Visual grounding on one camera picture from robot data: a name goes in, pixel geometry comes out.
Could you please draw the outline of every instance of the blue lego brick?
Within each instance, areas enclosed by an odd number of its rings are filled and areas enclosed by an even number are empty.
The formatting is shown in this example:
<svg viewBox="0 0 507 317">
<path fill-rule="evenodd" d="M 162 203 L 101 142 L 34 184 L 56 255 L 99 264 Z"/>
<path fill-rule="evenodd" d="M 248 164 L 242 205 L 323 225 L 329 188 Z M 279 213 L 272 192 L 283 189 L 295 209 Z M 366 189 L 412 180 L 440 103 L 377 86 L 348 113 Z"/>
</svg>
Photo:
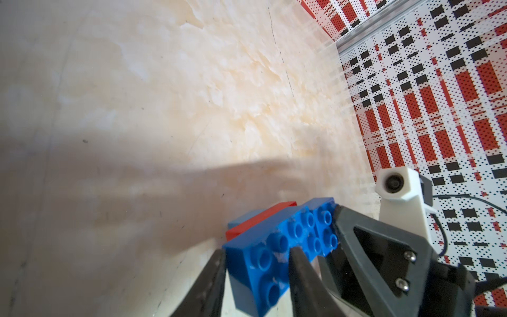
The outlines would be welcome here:
<svg viewBox="0 0 507 317">
<path fill-rule="evenodd" d="M 330 226 L 333 198 L 287 207 L 223 245 L 236 308 L 263 317 L 288 289 L 290 248 L 312 261 L 338 246 Z"/>
<path fill-rule="evenodd" d="M 255 209 L 247 212 L 246 214 L 239 216 L 238 218 L 234 219 L 233 221 L 229 222 L 227 224 L 227 230 L 231 230 L 232 228 L 236 227 L 239 224 L 242 224 L 243 222 L 247 221 L 248 219 L 257 216 L 261 212 L 263 212 L 265 209 Z"/>
</svg>

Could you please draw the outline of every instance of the small camera lens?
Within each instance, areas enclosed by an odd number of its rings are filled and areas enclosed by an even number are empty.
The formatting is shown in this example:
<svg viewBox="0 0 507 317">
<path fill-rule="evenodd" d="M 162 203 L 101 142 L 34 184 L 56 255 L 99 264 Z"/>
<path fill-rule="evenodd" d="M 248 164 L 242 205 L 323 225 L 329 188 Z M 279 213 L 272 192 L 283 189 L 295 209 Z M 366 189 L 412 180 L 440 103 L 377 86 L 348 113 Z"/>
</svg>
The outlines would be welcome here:
<svg viewBox="0 0 507 317">
<path fill-rule="evenodd" d="M 399 175 L 391 175 L 385 181 L 387 192 L 394 194 L 403 188 L 403 177 Z"/>
</svg>

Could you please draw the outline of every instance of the black cable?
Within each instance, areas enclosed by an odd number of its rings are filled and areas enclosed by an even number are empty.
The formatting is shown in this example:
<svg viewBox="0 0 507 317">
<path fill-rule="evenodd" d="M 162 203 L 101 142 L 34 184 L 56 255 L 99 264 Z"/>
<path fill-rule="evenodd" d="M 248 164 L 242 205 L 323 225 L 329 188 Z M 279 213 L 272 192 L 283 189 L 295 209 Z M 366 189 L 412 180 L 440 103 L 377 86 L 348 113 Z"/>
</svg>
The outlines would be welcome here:
<svg viewBox="0 0 507 317">
<path fill-rule="evenodd" d="M 437 226 L 440 228 L 440 231 L 442 232 L 442 238 L 444 239 L 444 248 L 439 253 L 439 257 L 441 257 L 447 252 L 447 246 L 449 245 L 447 242 L 447 236 L 445 235 L 444 228 L 442 227 L 442 224 L 440 223 L 440 220 L 437 217 L 437 215 L 436 214 L 429 214 L 429 215 L 433 218 L 433 220 L 435 220 L 435 223 L 437 224 Z"/>
<path fill-rule="evenodd" d="M 468 199 L 475 199 L 475 200 L 478 200 L 478 201 L 482 201 L 483 203 L 485 204 L 488 204 L 490 205 L 491 207 L 493 208 L 496 208 L 497 210 L 501 211 L 502 213 L 504 213 L 505 215 L 507 215 L 507 210 L 503 209 L 503 208 L 500 208 L 498 207 L 497 205 L 495 204 L 492 204 L 491 202 L 487 201 L 487 200 L 484 200 L 482 198 L 479 198 L 479 197 L 473 197 L 473 196 L 468 196 L 468 195 L 435 195 L 433 196 L 434 198 L 451 198 L 451 197 L 457 197 L 457 198 L 468 198 Z"/>
<path fill-rule="evenodd" d="M 433 197 L 434 198 L 442 198 L 442 199 L 451 198 L 451 197 L 474 199 L 474 200 L 481 201 L 485 204 L 488 204 L 491 207 L 493 207 L 493 208 L 501 211 L 505 215 L 507 215 L 507 210 L 500 208 L 497 205 L 495 205 L 487 200 L 484 200 L 482 198 L 479 198 L 479 197 L 473 197 L 473 196 L 468 196 L 468 195 L 434 195 Z M 440 228 L 440 231 L 442 232 L 442 237 L 444 238 L 444 249 L 439 254 L 439 257 L 441 257 L 442 255 L 444 255 L 447 252 L 447 246 L 448 246 L 447 236 L 445 235 L 444 228 L 442 227 L 442 224 L 440 223 L 437 215 L 436 214 L 430 214 L 430 215 L 433 217 L 433 219 L 435 220 L 435 223 Z M 492 291 L 497 288 L 500 288 L 504 284 L 507 284 L 507 277 L 501 277 L 501 278 L 495 278 L 493 280 L 485 280 L 485 281 L 477 282 L 476 286 L 475 286 L 474 297 L 476 297 L 484 292 Z"/>
</svg>

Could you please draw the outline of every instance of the bolt head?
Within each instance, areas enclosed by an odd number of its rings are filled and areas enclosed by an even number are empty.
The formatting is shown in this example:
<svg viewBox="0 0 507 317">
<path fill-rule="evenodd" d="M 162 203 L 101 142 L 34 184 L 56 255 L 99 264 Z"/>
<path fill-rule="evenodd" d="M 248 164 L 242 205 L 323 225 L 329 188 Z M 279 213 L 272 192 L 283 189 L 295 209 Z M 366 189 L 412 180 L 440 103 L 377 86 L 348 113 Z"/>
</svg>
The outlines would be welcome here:
<svg viewBox="0 0 507 317">
<path fill-rule="evenodd" d="M 402 279 L 401 277 L 398 277 L 394 283 L 396 284 L 396 287 L 404 292 L 409 291 L 409 284 L 406 280 Z"/>
<path fill-rule="evenodd" d="M 417 259 L 415 253 L 413 253 L 412 251 L 405 251 L 405 253 L 403 253 L 403 257 L 410 262 L 415 262 L 415 260 Z"/>
</svg>

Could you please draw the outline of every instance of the dotted pattern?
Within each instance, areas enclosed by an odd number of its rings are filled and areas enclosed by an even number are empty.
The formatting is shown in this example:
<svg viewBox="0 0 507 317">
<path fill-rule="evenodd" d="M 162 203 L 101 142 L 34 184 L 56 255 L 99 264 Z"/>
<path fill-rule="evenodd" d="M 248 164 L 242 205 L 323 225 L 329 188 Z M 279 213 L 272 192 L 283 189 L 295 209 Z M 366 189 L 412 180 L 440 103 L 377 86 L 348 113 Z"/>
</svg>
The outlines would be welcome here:
<svg viewBox="0 0 507 317">
<path fill-rule="evenodd" d="M 408 166 L 434 194 L 507 208 L 507 4 L 428 0 L 341 56 L 372 173 Z M 477 280 L 507 275 L 507 216 L 471 199 L 435 199 L 440 260 Z M 433 243 L 443 246 L 431 218 Z M 506 288 L 476 305 L 507 307 Z"/>
<path fill-rule="evenodd" d="M 392 0 L 298 0 L 334 40 L 338 40 Z"/>
</svg>

